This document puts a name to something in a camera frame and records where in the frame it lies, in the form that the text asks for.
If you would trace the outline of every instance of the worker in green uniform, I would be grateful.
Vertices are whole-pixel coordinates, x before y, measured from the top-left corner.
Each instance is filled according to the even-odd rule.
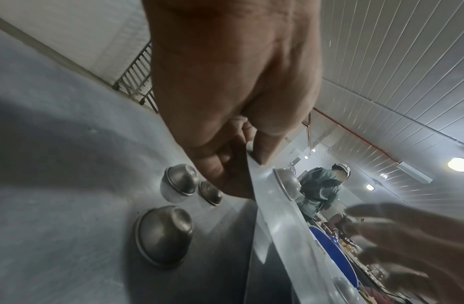
[[[321,210],[328,210],[342,188],[342,183],[350,177],[350,167],[345,164],[334,164],[331,168],[314,168],[307,172],[300,181],[300,193],[305,198],[297,201],[297,205],[306,221]]]

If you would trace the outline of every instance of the ceiling light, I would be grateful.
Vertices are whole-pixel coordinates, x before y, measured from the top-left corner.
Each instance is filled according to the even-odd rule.
[[[464,159],[463,158],[453,158],[450,162],[447,164],[450,169],[458,171],[458,172],[464,172]]]

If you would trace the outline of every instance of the blue tray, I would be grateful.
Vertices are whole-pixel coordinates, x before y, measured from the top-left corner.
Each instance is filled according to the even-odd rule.
[[[325,234],[322,230],[317,227],[310,226],[310,231],[313,233],[315,238],[322,245],[323,249],[327,252],[330,258],[337,264],[338,268],[342,271],[343,275],[350,281],[352,286],[358,288],[358,279],[355,271],[353,271],[352,265],[345,257],[340,248]]]

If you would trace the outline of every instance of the cap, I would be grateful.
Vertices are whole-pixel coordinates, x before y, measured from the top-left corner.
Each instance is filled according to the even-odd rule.
[[[347,172],[347,178],[350,177],[350,167],[349,166],[347,166],[346,164],[334,164],[333,167],[334,166],[342,168],[345,172]]]

